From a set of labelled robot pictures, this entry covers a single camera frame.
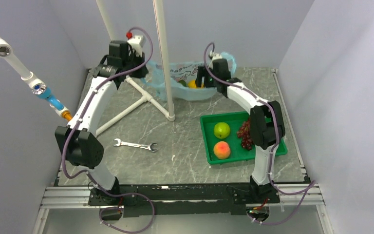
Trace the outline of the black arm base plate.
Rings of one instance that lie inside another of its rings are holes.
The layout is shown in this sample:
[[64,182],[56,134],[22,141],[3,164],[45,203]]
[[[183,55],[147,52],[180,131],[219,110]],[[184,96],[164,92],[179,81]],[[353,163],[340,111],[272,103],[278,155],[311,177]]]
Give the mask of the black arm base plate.
[[266,195],[250,192],[250,182],[194,184],[121,184],[105,194],[90,188],[89,206],[120,207],[123,217],[141,215],[217,214],[245,215],[255,207],[279,204],[274,189]]

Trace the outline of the light blue plastic bag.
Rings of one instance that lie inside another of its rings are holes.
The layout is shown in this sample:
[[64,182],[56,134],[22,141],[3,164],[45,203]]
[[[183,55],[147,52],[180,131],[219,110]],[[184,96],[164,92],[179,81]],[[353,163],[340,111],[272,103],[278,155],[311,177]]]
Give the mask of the light blue plastic bag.
[[[170,64],[171,91],[173,98],[183,99],[186,101],[200,101],[209,99],[217,93],[215,87],[211,88],[188,88],[178,83],[179,80],[185,80],[188,84],[191,80],[196,80],[198,67],[202,66],[202,62],[181,62]],[[156,95],[163,101],[167,100],[164,73],[162,65],[150,60],[147,63],[150,80],[141,78],[141,81],[155,89]]]

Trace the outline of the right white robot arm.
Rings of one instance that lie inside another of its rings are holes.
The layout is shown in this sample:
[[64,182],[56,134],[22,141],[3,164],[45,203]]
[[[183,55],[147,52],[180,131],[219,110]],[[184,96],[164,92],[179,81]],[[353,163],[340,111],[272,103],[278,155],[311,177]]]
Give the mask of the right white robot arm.
[[273,188],[274,156],[285,136],[281,105],[268,101],[249,90],[244,83],[231,76],[227,60],[218,58],[211,66],[198,67],[195,80],[198,86],[215,87],[217,92],[239,104],[250,115],[249,136],[255,144],[255,167],[250,179],[249,197],[261,202]]

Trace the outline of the white PVC pipe stand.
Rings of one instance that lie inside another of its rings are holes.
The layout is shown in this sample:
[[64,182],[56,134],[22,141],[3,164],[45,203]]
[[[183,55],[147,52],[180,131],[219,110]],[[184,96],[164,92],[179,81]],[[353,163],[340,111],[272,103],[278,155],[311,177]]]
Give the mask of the white PVC pipe stand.
[[96,135],[100,135],[114,124],[116,124],[119,120],[121,120],[124,116],[129,114],[138,106],[142,105],[145,102],[151,103],[154,107],[156,107],[165,117],[167,120],[173,122],[175,120],[175,113],[174,113],[174,105],[173,105],[173,94],[171,91],[171,76],[170,76],[170,68],[169,68],[169,59],[168,59],[168,44],[167,44],[167,33],[166,33],[166,25],[165,25],[165,16],[164,16],[164,7],[163,2],[161,0],[153,0],[153,10],[155,16],[155,23],[157,28],[157,35],[159,40],[159,50],[161,55],[162,61],[162,70],[164,73],[164,83],[165,83],[165,91],[167,97],[167,105],[168,108],[165,109],[159,102],[157,102],[152,95],[144,90],[140,85],[138,85],[131,77],[126,77],[125,82],[131,85],[134,89],[136,89],[142,97],[126,108],[124,111],[113,117],[107,123],[99,127],[96,131]]

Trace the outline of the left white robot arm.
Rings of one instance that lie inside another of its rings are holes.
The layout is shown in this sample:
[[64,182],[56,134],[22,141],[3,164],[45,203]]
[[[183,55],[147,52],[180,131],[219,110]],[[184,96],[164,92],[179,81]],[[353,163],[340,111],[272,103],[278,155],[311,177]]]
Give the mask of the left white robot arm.
[[111,41],[109,53],[94,68],[90,89],[77,113],[67,126],[55,131],[65,176],[72,179],[85,174],[109,205],[119,201],[121,192],[118,179],[102,161],[104,148],[96,130],[111,96],[128,75],[143,78],[148,73],[146,63],[143,43]]

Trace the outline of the silver combination wrench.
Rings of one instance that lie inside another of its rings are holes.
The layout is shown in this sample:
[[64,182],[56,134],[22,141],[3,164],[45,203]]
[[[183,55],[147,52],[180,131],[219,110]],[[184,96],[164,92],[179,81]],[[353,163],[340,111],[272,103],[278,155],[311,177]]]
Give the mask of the silver combination wrench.
[[145,149],[145,150],[148,150],[151,153],[155,153],[155,152],[158,151],[157,149],[155,149],[155,146],[157,145],[157,143],[151,143],[151,144],[131,143],[131,142],[122,141],[119,138],[114,139],[114,141],[116,142],[115,144],[113,144],[114,147],[129,146],[129,147],[133,147],[133,148]]

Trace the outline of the dark fake grapes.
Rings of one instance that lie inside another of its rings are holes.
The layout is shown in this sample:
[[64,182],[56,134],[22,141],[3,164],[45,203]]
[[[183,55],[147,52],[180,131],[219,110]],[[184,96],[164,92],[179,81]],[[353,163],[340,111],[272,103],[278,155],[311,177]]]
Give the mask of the dark fake grapes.
[[252,150],[254,142],[250,136],[250,118],[245,120],[236,132],[237,138],[241,139],[241,147],[245,150]]

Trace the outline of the red fake peach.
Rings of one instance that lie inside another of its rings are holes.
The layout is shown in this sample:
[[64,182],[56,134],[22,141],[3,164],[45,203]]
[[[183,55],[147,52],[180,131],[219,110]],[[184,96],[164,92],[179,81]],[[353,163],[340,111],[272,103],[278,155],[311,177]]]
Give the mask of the red fake peach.
[[224,160],[230,157],[231,149],[227,142],[219,141],[213,147],[213,153],[219,160]]

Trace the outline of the yellow fake lemon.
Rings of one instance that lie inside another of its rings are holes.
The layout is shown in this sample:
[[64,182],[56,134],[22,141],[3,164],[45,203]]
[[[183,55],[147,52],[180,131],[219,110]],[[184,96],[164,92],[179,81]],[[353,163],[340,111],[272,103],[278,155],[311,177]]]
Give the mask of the yellow fake lemon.
[[191,80],[191,81],[187,84],[187,87],[188,87],[188,88],[203,88],[204,85],[202,84],[201,86],[197,86],[196,83],[195,83],[195,80]]

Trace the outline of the green fake apple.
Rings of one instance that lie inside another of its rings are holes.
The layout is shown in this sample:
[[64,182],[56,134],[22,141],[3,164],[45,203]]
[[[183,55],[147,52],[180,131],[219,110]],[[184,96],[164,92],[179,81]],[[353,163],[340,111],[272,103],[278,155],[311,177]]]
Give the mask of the green fake apple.
[[214,135],[218,139],[225,139],[230,135],[230,126],[226,122],[218,122],[214,126]]

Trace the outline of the green plastic tray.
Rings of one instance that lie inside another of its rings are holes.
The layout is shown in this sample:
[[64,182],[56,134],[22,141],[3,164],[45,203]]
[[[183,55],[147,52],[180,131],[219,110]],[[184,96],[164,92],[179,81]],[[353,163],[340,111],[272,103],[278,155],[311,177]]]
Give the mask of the green plastic tray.
[[259,159],[260,147],[250,137],[250,115],[247,112],[200,117],[207,161],[223,164]]

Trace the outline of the aluminium rail frame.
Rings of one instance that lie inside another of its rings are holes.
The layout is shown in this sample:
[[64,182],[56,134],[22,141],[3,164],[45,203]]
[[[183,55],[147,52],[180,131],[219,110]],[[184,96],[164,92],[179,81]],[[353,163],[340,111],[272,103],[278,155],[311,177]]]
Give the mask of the aluminium rail frame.
[[95,209],[104,217],[140,215],[250,214],[267,219],[268,208],[306,205],[318,212],[324,233],[332,234],[324,198],[318,185],[280,183],[278,189],[249,183],[117,185],[109,194],[97,186],[54,186],[46,188],[33,233],[41,234],[51,209]]

